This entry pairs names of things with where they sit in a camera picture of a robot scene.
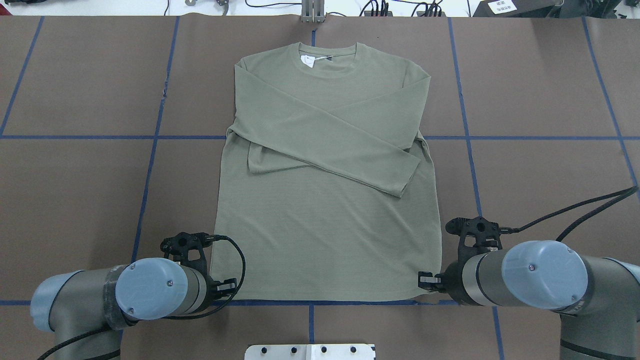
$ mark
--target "metal clamp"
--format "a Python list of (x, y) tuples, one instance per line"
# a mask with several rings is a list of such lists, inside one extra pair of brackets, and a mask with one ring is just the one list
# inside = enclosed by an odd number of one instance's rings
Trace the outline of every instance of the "metal clamp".
[(302, 0), (302, 22), (324, 22), (324, 0)]

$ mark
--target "metal plate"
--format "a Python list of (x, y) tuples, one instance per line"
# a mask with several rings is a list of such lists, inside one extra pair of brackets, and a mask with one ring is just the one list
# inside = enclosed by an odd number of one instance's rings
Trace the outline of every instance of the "metal plate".
[(370, 344), (252, 345), (244, 360), (375, 360), (376, 347)]

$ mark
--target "neckline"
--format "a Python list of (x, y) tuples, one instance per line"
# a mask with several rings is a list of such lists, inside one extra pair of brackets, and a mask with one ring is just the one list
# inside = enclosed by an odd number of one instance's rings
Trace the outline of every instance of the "neckline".
[[(289, 54), (290, 54), (291, 61), (293, 61), (294, 66), (309, 76), (315, 76), (319, 78), (341, 78), (342, 76), (345, 76), (350, 72), (353, 72), (355, 69), (357, 69), (358, 65), (362, 60), (362, 56), (363, 56), (362, 53), (364, 51), (364, 48), (365, 46), (359, 42), (349, 47), (341, 47), (336, 49), (327, 49), (324, 47), (309, 46), (309, 45), (302, 44), (301, 42), (296, 42), (289, 46)], [(320, 69), (312, 69), (306, 66), (305, 64), (303, 64), (302, 61), (300, 61), (300, 51), (303, 51), (305, 53), (310, 53), (310, 54), (323, 55), (323, 56), (355, 54), (355, 57), (353, 58), (353, 61), (343, 69), (320, 70)]]

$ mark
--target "white sticker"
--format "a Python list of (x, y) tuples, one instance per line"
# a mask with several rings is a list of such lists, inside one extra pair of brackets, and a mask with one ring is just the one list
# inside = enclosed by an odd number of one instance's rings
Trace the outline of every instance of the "white sticker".
[(314, 67), (314, 63), (316, 62), (316, 58), (309, 55), (300, 55), (300, 60), (302, 60), (303, 64), (311, 68)]
[(492, 3), (487, 3), (487, 5), (489, 5), (491, 11), (493, 11), (493, 13), (496, 15), (499, 13), (508, 13), (518, 10), (518, 8), (516, 8), (516, 6), (513, 4), (512, 0), (494, 1)]

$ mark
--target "white metal bracket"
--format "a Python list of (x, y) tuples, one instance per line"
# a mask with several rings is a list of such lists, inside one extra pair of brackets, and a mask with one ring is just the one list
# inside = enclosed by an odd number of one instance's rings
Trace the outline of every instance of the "white metal bracket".
[(371, 344), (252, 345), (244, 360), (376, 360)]
[(324, 0), (302, 0), (302, 22), (324, 22)]

